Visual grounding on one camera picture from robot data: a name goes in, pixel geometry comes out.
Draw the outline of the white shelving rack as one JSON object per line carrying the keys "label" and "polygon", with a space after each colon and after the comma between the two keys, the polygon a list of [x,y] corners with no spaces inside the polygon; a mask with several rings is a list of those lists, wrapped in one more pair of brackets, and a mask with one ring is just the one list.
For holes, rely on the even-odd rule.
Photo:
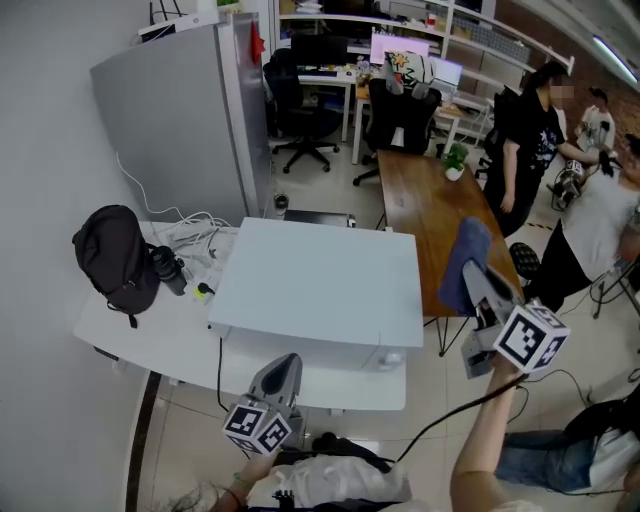
{"label": "white shelving rack", "polygon": [[275,46],[288,46],[295,32],[336,31],[350,39],[349,52],[370,56],[371,34],[424,40],[430,53],[461,67],[455,102],[478,111],[479,121],[460,129],[479,139],[488,130],[493,95],[519,92],[540,65],[556,61],[568,72],[575,57],[560,53],[504,22],[474,10],[464,0],[271,0]]}

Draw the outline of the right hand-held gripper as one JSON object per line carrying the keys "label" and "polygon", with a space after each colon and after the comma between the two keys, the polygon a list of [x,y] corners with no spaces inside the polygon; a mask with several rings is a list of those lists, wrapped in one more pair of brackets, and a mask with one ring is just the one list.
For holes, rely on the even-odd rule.
{"label": "right hand-held gripper", "polygon": [[524,302],[495,269],[484,271],[469,260],[463,279],[478,323],[461,348],[466,376],[474,379],[489,373],[496,355],[525,374],[547,368],[571,329],[541,303]]}

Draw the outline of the ceiling light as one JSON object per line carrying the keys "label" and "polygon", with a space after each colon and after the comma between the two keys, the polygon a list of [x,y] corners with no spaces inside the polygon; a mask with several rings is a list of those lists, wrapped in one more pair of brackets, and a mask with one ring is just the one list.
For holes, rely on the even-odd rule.
{"label": "ceiling light", "polygon": [[600,37],[593,35],[592,40],[598,50],[613,64],[614,68],[621,72],[623,77],[632,85],[637,85],[640,75],[635,71],[635,67],[622,58]]}

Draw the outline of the pink lit monitor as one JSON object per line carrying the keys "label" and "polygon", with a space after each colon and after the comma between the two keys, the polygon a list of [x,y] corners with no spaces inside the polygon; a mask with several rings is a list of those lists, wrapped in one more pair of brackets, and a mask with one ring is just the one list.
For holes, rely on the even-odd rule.
{"label": "pink lit monitor", "polygon": [[414,53],[422,57],[429,56],[429,42],[422,39],[411,39],[389,34],[373,33],[369,62],[382,65],[387,53]]}

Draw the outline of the white office desk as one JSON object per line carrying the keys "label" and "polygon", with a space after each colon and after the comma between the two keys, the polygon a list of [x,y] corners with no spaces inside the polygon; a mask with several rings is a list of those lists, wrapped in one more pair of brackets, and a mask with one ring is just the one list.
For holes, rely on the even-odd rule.
{"label": "white office desk", "polygon": [[346,142],[349,130],[350,103],[356,85],[355,76],[348,71],[339,70],[324,75],[303,73],[298,77],[299,81],[305,85],[324,85],[344,90],[341,141]]}

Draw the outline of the flat black box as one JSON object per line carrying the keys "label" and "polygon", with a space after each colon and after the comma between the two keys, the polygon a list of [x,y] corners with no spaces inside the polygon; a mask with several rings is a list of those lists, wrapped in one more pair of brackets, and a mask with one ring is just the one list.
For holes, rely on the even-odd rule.
{"label": "flat black box", "polygon": [[284,214],[283,220],[290,222],[332,225],[346,228],[356,227],[355,216],[345,213],[289,209]]}

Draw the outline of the grey metal cabinet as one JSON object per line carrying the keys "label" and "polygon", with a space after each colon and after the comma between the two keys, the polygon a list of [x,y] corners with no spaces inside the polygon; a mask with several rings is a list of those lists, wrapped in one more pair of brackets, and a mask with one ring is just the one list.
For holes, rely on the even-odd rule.
{"label": "grey metal cabinet", "polygon": [[256,13],[166,32],[94,66],[94,98],[116,162],[148,220],[265,215],[272,163]]}

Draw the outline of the person's right forearm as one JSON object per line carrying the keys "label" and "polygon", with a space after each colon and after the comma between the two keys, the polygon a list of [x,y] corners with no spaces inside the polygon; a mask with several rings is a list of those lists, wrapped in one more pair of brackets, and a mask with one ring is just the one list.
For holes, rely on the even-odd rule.
{"label": "person's right forearm", "polygon": [[481,405],[450,480],[452,512],[523,512],[525,502],[510,499],[495,472],[505,439],[515,389]]}

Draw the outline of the patterned cushion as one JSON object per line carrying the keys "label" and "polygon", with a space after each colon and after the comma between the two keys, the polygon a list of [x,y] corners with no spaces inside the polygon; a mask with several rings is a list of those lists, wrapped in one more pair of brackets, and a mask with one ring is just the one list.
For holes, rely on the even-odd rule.
{"label": "patterned cushion", "polygon": [[405,92],[415,99],[425,99],[435,79],[434,62],[413,52],[386,52],[384,79],[389,93],[401,96]]}

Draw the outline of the black backpack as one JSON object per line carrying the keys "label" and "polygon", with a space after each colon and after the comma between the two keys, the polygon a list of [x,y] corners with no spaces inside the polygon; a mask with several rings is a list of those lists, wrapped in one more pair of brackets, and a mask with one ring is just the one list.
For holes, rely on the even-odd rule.
{"label": "black backpack", "polygon": [[137,316],[153,304],[160,279],[151,250],[135,213],[123,205],[93,212],[74,234],[72,244],[79,268],[107,307],[138,327]]}

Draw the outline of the red flag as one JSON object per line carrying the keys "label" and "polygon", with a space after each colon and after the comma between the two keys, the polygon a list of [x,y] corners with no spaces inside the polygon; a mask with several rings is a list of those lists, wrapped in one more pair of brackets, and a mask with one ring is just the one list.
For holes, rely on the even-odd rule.
{"label": "red flag", "polygon": [[255,66],[261,62],[261,56],[264,51],[264,40],[260,36],[259,27],[255,21],[252,21],[250,25],[250,56]]}

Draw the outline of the patterned black stool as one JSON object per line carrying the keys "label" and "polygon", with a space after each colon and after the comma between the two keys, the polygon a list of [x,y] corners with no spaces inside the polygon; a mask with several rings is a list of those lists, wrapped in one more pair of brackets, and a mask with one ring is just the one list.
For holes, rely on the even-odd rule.
{"label": "patterned black stool", "polygon": [[540,260],[536,252],[523,242],[515,242],[509,247],[509,253],[516,273],[527,281],[533,279],[540,267]]}

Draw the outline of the dark blue cloth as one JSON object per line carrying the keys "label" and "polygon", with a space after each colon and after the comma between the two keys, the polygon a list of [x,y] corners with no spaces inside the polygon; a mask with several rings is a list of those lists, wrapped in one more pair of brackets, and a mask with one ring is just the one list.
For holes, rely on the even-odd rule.
{"label": "dark blue cloth", "polygon": [[442,304],[463,316],[475,315],[463,268],[471,261],[485,271],[491,245],[492,233],[480,219],[473,216],[462,219],[437,292]]}

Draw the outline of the white printer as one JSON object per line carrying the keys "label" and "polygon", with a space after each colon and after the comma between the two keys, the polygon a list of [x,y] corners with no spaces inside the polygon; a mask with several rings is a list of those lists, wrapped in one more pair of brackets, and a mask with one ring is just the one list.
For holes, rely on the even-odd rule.
{"label": "white printer", "polygon": [[220,15],[217,10],[211,9],[207,11],[197,12],[191,15],[177,17],[168,21],[159,22],[157,24],[139,29],[137,34],[147,36],[155,32],[182,32],[193,28],[208,25],[216,25],[220,22]]}

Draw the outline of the white microwave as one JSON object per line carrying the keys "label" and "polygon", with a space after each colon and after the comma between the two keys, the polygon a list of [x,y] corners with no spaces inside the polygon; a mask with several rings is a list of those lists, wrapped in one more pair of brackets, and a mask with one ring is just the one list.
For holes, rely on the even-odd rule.
{"label": "white microwave", "polygon": [[424,345],[414,236],[246,218],[208,322],[254,357],[390,371]]}

